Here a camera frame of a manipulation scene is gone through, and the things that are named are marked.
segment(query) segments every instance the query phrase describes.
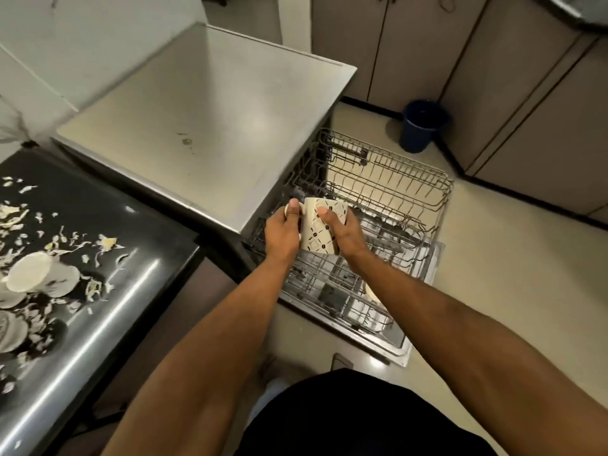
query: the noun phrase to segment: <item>black shorts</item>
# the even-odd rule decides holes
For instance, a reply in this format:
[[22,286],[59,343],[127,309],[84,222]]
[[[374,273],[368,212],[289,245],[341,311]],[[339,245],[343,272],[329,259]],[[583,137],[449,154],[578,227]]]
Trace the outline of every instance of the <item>black shorts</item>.
[[297,383],[270,401],[237,456],[495,455],[481,437],[414,392],[341,369]]

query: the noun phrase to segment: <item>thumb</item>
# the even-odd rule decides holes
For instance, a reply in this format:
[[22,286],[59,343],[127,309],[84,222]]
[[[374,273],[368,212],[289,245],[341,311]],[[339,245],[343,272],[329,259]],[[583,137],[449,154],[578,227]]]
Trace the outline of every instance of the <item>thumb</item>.
[[338,215],[324,206],[318,207],[317,213],[321,219],[323,219],[323,222],[329,225],[334,232],[337,232],[344,227],[344,224],[340,222]]
[[300,202],[297,198],[289,200],[287,208],[285,209],[285,218],[290,227],[293,227],[294,225],[296,227],[298,226],[298,220],[300,219]]

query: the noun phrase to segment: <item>hand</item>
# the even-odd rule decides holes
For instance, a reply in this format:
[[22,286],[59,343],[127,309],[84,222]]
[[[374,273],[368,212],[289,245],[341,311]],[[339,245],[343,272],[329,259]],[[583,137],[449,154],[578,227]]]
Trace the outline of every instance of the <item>hand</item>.
[[266,259],[290,268],[300,248],[300,202],[292,198],[287,206],[287,217],[284,211],[284,208],[279,208],[266,220]]
[[354,215],[353,210],[349,208],[346,211],[346,224],[342,224],[338,215],[324,206],[318,207],[317,213],[323,219],[323,222],[331,227],[340,247],[340,254],[346,258],[350,268],[360,273],[358,270],[359,262],[361,258],[370,254],[371,251],[365,243],[361,224],[357,216]]

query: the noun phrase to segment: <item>dishwasher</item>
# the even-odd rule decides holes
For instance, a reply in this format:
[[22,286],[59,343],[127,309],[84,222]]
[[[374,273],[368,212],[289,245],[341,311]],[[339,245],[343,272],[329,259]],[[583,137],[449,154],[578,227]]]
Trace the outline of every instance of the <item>dishwasher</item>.
[[[68,158],[196,230],[227,275],[263,259],[272,212],[314,196],[349,203],[374,253],[432,283],[452,181],[323,129],[355,71],[194,24],[52,138]],[[300,252],[281,299],[406,365],[409,341],[343,258]]]
[[[432,283],[443,250],[437,232],[452,191],[444,171],[322,129],[275,191],[244,242],[256,264],[264,258],[266,218],[290,198],[319,197],[348,203],[375,254]],[[300,250],[280,299],[380,359],[406,366],[411,343],[343,257]]]

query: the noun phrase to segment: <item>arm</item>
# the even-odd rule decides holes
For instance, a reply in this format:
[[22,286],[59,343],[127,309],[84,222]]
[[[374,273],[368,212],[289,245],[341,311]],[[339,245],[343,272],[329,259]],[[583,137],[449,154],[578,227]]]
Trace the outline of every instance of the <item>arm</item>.
[[341,253],[462,405],[512,455],[606,455],[608,411],[499,322],[367,248],[356,216],[319,208]]
[[238,394],[298,251],[297,201],[266,222],[266,259],[204,317],[143,385],[103,456],[219,454]]

